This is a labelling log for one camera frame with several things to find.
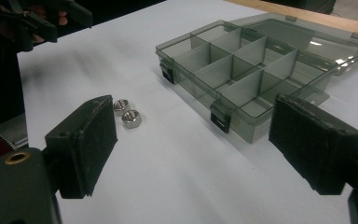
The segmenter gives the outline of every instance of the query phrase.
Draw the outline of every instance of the white table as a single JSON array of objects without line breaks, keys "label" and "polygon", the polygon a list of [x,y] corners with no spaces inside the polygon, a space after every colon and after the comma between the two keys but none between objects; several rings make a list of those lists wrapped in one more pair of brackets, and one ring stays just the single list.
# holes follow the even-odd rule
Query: white table
[{"label": "white table", "polygon": [[[62,200],[63,223],[350,223],[347,198],[313,191],[265,136],[222,133],[209,111],[161,75],[155,47],[214,21],[263,13],[221,0],[168,0],[20,53],[30,147],[81,104],[125,98],[143,123],[126,129],[94,194]],[[333,77],[320,108],[358,129],[358,67]]]}]

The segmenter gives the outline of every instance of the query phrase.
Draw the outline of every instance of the hex nut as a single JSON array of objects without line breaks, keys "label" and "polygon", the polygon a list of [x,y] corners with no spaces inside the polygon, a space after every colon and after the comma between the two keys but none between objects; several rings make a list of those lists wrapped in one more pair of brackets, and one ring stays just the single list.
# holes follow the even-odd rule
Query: hex nut
[{"label": "hex nut", "polygon": [[122,117],[124,113],[131,110],[131,107],[128,100],[118,100],[113,104],[113,110],[116,116]]},{"label": "hex nut", "polygon": [[142,122],[141,114],[136,110],[129,110],[121,117],[127,128],[132,129],[138,127]]}]

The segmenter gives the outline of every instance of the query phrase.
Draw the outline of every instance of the tinted plastic box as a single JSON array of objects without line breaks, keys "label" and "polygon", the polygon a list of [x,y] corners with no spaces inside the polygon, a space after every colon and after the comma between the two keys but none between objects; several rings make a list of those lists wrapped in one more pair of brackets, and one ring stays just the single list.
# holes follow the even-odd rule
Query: tinted plastic box
[{"label": "tinted plastic box", "polygon": [[278,14],[216,21],[157,46],[160,67],[249,143],[269,130],[278,93],[315,105],[332,75],[358,63],[358,34]]}]

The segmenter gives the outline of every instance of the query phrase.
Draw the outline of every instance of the metal nut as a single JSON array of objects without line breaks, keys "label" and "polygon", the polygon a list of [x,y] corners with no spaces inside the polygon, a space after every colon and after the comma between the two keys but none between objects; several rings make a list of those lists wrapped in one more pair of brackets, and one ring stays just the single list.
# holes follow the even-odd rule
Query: metal nut
[{"label": "metal nut", "polygon": [[138,127],[142,122],[141,114],[136,110],[129,110],[123,114],[121,119],[127,128],[132,129]]},{"label": "metal nut", "polygon": [[113,109],[116,116],[122,117],[124,113],[131,110],[131,107],[128,100],[118,100],[113,104]]}]

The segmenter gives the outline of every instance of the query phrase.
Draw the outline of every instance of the plastic organizer box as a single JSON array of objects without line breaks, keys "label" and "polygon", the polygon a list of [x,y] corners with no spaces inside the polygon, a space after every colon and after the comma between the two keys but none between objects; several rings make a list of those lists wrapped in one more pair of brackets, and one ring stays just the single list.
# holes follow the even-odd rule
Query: plastic organizer box
[{"label": "plastic organizer box", "polygon": [[358,63],[358,34],[278,14],[216,21],[157,46],[160,67],[249,143],[269,130],[278,93],[319,105],[330,77]]}]

